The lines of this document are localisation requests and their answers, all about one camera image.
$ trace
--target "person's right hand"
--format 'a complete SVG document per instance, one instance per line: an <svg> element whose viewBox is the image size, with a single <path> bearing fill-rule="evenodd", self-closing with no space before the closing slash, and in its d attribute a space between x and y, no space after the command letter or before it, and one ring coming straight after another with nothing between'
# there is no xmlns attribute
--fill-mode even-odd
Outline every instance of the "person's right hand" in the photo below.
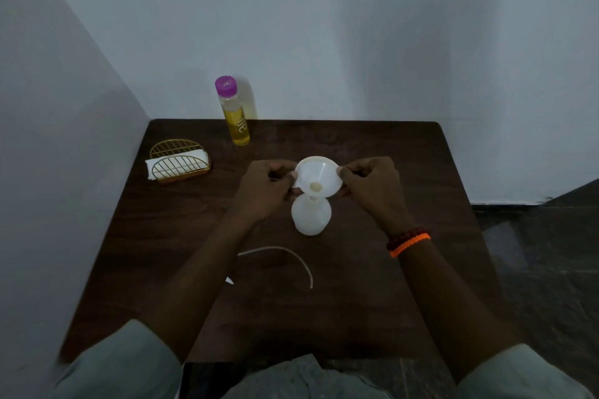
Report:
<svg viewBox="0 0 599 399"><path fill-rule="evenodd" d="M351 194L389 238L414 228L404 202L400 174L388 156L356 160L339 167L337 173L347 187L340 195Z"/></svg>

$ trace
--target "brown tabletop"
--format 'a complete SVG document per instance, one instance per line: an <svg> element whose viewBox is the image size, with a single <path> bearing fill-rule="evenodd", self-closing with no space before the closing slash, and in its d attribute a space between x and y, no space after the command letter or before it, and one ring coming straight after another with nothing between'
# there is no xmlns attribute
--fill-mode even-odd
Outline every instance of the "brown tabletop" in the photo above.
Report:
<svg viewBox="0 0 599 399"><path fill-rule="evenodd" d="M311 155L346 164L388 155L401 174L407 204L438 249L501 320L509 311L480 229L437 123L250 121L251 142L236 147L222 120L154 120L139 147L79 308L62 348L65 361L135 318L183 265L229 206L252 160ZM144 161L161 140L188 138L213 159L206 176L162 185ZM224 285L190 361L248 356L285 358L413 357L434 345L385 236L349 198L329 199L333 217L316 237L297 232L290 204L256 228L242 251L282 251L237 259L235 285Z"/></svg>

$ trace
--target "gold wire napkin holder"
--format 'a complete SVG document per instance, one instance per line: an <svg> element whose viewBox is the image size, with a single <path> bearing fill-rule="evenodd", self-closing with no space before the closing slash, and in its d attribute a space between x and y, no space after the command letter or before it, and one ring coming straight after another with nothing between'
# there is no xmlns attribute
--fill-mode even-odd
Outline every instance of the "gold wire napkin holder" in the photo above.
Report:
<svg viewBox="0 0 599 399"><path fill-rule="evenodd" d="M194 156L185 154L200 149L206 152L204 147L189 139L168 139L155 144L150 149L150 159L169 155L175 156L162 158L155 163L154 166L152 166L152 174L161 184L207 174L210 172L210 168L212 168L212 159L208 152L206 152L208 163L199 158L195 158Z"/></svg>

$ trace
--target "sleeve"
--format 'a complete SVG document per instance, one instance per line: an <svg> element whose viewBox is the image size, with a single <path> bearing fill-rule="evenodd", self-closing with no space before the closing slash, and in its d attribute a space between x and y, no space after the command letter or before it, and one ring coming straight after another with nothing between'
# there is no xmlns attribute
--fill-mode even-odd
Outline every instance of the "sleeve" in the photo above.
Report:
<svg viewBox="0 0 599 399"><path fill-rule="evenodd" d="M488 359L460 382L461 399L592 399L591 392L547 363L526 344L513 346Z"/></svg>
<svg viewBox="0 0 599 399"><path fill-rule="evenodd" d="M174 399L182 377L175 354L138 320L83 352L56 384L52 399Z"/></svg>

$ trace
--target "dark tile floor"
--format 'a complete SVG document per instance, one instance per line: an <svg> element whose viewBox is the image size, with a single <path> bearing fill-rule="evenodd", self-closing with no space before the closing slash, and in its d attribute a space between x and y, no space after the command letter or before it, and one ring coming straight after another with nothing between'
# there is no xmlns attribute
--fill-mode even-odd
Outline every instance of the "dark tile floor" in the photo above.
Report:
<svg viewBox="0 0 599 399"><path fill-rule="evenodd" d="M529 344L599 397L599 180L543 206L473 209ZM359 372L396 398L455 395L441 359L330 360L324 367ZM187 397L220 397L236 369L194 365Z"/></svg>

